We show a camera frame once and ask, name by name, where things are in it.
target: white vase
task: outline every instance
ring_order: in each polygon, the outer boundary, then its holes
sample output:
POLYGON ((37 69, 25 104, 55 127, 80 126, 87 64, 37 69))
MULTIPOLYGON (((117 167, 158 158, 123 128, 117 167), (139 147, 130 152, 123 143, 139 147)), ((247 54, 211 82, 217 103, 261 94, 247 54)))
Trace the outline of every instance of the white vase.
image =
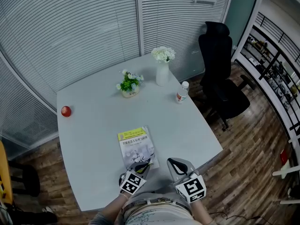
POLYGON ((165 86, 169 82, 169 63, 158 63, 156 69, 156 83, 158 86, 165 86))
POLYGON ((137 86, 134 91, 122 91, 122 95, 126 98, 131 98, 131 97, 135 96, 136 94, 138 94, 139 91, 140 91, 140 88, 139 88, 139 86, 137 86))

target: red apple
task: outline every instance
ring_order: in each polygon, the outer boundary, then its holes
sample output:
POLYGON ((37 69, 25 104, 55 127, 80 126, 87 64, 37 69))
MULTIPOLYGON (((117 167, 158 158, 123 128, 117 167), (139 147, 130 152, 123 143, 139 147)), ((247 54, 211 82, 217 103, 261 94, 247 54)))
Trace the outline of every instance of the red apple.
POLYGON ((61 115, 63 115, 64 117, 69 117, 71 115, 71 108, 68 106, 62 107, 61 115))

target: window blind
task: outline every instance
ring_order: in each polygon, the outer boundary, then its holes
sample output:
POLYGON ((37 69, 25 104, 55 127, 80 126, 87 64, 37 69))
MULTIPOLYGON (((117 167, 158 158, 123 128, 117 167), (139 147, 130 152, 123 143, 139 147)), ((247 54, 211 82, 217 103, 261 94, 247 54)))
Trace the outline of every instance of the window blind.
POLYGON ((0 44, 53 107, 56 92, 139 56, 135 0, 0 0, 0 44))
POLYGON ((142 0, 145 53, 158 46, 176 52, 170 70, 178 80, 204 71, 198 38, 206 21, 219 22, 226 0, 194 3, 193 0, 142 0))
POLYGON ((0 71, 0 135, 30 148, 32 144, 57 133, 56 114, 17 80, 2 59, 0 71))

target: book cover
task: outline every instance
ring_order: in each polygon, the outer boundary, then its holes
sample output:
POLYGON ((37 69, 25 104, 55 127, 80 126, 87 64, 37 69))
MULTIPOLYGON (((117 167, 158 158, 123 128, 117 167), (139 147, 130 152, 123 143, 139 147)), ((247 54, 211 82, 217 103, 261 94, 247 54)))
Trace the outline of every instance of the book cover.
POLYGON ((149 161, 152 163, 150 169, 159 167, 154 146, 146 126, 119 133, 118 140, 126 169, 133 163, 149 161))

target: bottle label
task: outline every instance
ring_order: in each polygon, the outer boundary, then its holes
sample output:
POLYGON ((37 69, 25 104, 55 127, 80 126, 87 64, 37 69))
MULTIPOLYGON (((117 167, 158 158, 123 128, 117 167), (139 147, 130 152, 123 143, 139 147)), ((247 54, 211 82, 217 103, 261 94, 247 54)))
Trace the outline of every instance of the bottle label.
POLYGON ((181 95, 179 95, 178 93, 177 93, 177 95, 176 95, 176 101, 177 101, 178 103, 182 103, 186 98, 187 98, 187 95, 186 95, 186 96, 181 96, 181 95))

